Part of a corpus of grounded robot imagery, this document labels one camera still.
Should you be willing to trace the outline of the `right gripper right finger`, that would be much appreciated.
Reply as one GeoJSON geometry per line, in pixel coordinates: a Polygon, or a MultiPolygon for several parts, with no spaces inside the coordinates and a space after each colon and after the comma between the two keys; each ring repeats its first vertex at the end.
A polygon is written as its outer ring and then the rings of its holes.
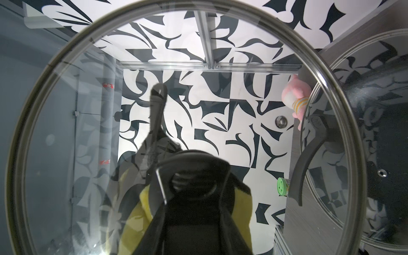
{"type": "Polygon", "coordinates": [[[225,255],[251,255],[249,223],[252,215],[250,188],[231,173],[230,164],[209,156],[209,173],[215,180],[209,196],[220,214],[217,226],[221,235],[221,251],[225,255]]]}

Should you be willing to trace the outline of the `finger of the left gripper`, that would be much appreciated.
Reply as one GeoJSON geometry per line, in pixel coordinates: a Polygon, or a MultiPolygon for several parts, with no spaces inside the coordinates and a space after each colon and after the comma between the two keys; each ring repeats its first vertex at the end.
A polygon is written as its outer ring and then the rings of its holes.
{"type": "Polygon", "coordinates": [[[163,130],[164,109],[167,102],[167,86],[156,84],[150,92],[149,133],[140,149],[140,174],[151,178],[154,167],[179,151],[179,146],[163,130]]]}

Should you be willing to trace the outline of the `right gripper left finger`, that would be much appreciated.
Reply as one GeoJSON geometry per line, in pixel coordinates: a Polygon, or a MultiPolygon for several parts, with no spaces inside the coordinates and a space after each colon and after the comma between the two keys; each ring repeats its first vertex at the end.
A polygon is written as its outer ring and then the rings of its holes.
{"type": "Polygon", "coordinates": [[[179,171],[175,154],[153,165],[148,171],[149,186],[140,201],[152,217],[135,255],[177,255],[179,253],[179,199],[173,188],[173,176],[179,171]]]}

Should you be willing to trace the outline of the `yellow microfiber cloth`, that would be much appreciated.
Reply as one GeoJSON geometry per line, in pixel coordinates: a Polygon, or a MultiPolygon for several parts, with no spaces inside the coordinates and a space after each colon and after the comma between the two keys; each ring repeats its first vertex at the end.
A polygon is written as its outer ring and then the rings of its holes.
{"type": "MultiPolygon", "coordinates": [[[[209,199],[215,185],[209,167],[179,167],[172,183],[178,197],[178,255],[224,255],[217,226],[220,214],[209,199]]],[[[140,198],[141,195],[126,216],[119,245],[121,255],[134,255],[152,221],[140,198]]]]}

